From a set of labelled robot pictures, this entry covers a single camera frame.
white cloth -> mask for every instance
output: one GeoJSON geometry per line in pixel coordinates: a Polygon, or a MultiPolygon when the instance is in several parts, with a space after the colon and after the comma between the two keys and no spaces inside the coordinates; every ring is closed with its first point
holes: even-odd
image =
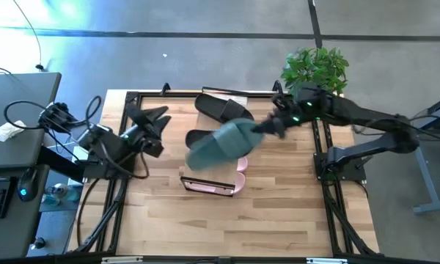
{"type": "MultiPolygon", "coordinates": [[[[26,127],[26,125],[24,125],[24,123],[21,122],[21,120],[16,121],[15,124],[22,126],[22,127],[26,127]]],[[[6,123],[0,127],[0,141],[5,142],[7,139],[11,139],[17,133],[20,133],[23,130],[24,129],[22,129],[22,128],[14,127],[10,123],[6,123]]]]}

concrete floor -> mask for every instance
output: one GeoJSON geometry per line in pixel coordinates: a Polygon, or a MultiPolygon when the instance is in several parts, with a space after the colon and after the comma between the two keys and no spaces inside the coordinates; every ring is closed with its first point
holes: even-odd
{"type": "MultiPolygon", "coordinates": [[[[440,0],[315,2],[322,34],[440,36],[440,0]]],[[[313,33],[307,0],[18,3],[41,29],[313,33]]],[[[0,1],[0,26],[26,26],[11,1],[0,1]]],[[[158,89],[169,82],[173,89],[269,90],[287,53],[315,46],[314,40],[137,37],[41,36],[40,43],[46,69],[62,73],[57,100],[66,102],[77,117],[83,117],[89,99],[104,96],[108,89],[158,89]]],[[[348,58],[345,94],[361,106],[412,116],[440,100],[440,42],[324,41],[323,45],[340,47],[348,58]]],[[[38,58],[33,36],[0,29],[0,67],[14,73],[35,72],[38,58]]],[[[367,140],[356,136],[356,142],[367,140]]],[[[412,213],[412,206],[429,201],[414,155],[380,154],[365,169],[381,252],[440,261],[440,212],[412,213]]],[[[48,220],[43,220],[40,234],[64,241],[66,235],[47,228],[46,223],[52,222],[48,220]]],[[[70,221],[62,229],[67,230],[70,221]]]]}

leaves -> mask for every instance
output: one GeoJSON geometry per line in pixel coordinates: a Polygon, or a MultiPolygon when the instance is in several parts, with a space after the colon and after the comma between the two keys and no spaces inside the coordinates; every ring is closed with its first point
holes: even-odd
{"type": "Polygon", "coordinates": [[[345,68],[349,62],[338,48],[328,51],[325,48],[301,48],[287,55],[287,66],[281,78],[285,88],[294,94],[301,83],[311,81],[330,92],[342,93],[347,86],[345,68]]]}

wooden table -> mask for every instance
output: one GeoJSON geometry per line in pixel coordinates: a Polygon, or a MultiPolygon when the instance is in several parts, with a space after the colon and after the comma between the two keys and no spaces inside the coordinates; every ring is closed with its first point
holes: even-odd
{"type": "MultiPolygon", "coordinates": [[[[109,90],[101,123],[119,130],[127,90],[109,90]]],[[[285,140],[266,136],[249,154],[246,186],[233,198],[186,191],[179,180],[187,151],[186,133],[195,127],[194,98],[143,98],[142,108],[167,105],[171,121],[163,132],[160,158],[145,155],[151,176],[129,183],[118,254],[310,257],[331,256],[323,192],[315,179],[310,125],[290,129],[285,140]]],[[[248,99],[256,121],[273,108],[270,99],[248,99]]],[[[331,127],[337,146],[353,144],[350,128],[331,127]]],[[[136,173],[143,175],[137,161],[136,173]]],[[[108,182],[89,195],[81,221],[84,239],[99,222],[108,182]]],[[[342,182],[350,223],[378,251],[367,198],[361,186],[342,182]]],[[[110,240],[111,223],[106,236],[110,240]]],[[[69,249],[76,248],[73,228],[69,249]]],[[[337,225],[340,245],[342,229],[337,225]]]]}

computer mouse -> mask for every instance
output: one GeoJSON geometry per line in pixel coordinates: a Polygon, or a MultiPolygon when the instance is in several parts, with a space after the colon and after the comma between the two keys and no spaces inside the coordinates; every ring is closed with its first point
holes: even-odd
{"type": "Polygon", "coordinates": [[[19,178],[16,191],[23,202],[32,201],[37,195],[38,175],[34,167],[28,168],[19,178]]]}

